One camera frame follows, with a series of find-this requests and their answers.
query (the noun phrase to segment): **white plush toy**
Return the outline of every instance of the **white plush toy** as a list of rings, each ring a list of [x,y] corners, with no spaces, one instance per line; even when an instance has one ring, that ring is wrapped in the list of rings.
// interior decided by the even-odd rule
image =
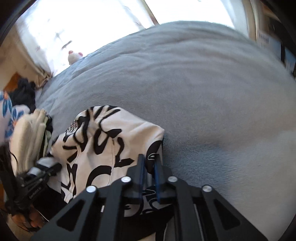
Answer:
[[[81,52],[74,53],[72,50],[70,50],[69,51],[69,56],[68,56],[69,65],[74,64],[75,62],[77,62],[82,57],[83,57],[83,54]]]

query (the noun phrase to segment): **triangular cutout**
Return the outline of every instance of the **triangular cutout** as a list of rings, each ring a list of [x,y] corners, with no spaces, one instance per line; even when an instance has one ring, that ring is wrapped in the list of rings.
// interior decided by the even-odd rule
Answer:
[[[57,225],[68,231],[73,231],[77,220],[80,216],[81,210],[84,206],[85,201],[79,200],[68,212],[65,213],[58,221]]]
[[[229,230],[240,225],[240,221],[217,199],[214,200],[214,204],[225,230]]]

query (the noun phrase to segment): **gray blanket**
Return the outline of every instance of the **gray blanket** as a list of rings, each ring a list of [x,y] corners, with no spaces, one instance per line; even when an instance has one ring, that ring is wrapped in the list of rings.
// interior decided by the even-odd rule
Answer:
[[[52,78],[36,103],[53,137],[106,104],[161,126],[165,165],[212,185],[270,241],[296,213],[296,83],[230,28],[174,22],[131,34]]]

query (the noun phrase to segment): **black and white garment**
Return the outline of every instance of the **black and white garment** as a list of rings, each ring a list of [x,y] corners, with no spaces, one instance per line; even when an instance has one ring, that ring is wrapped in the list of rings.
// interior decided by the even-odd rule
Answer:
[[[137,164],[139,154],[146,156],[146,168],[151,169],[149,163],[155,154],[161,155],[163,135],[161,127],[120,107],[96,106],[81,112],[50,150],[50,155],[63,166],[58,179],[64,201],[70,202],[87,186],[104,187],[125,176],[127,169]],[[171,206],[156,202],[153,186],[143,191],[143,200],[141,205],[126,207],[125,229],[130,229],[125,232],[127,240],[149,235],[151,238],[145,240],[163,240]],[[154,227],[147,229],[145,223],[151,222]]]

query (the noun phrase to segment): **beige wall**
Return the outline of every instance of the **beige wall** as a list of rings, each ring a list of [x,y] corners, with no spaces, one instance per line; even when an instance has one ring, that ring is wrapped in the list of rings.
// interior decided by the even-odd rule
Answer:
[[[22,77],[30,80],[38,79],[36,71],[27,64],[25,58],[17,47],[12,28],[0,46],[0,89],[9,82],[11,76],[18,72]]]

